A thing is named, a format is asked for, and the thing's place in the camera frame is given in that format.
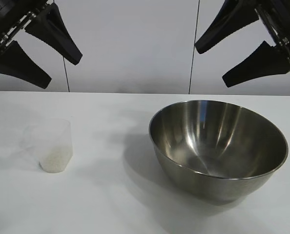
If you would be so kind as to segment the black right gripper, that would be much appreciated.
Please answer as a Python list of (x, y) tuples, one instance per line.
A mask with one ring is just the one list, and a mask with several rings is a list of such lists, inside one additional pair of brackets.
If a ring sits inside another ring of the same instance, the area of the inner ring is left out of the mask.
[(290, 72), (290, 0), (224, 1), (209, 28), (195, 42), (197, 52), (207, 52), (259, 18), (275, 45), (262, 42), (245, 60), (226, 72), (222, 79), (227, 87)]

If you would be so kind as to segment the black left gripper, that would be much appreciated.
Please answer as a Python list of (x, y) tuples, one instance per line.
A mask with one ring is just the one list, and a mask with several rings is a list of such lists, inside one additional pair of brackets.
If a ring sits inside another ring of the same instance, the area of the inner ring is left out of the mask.
[(47, 88), (52, 78), (12, 41), (22, 28), (77, 65), (82, 53), (71, 38), (55, 3), (46, 0), (0, 0), (0, 74)]

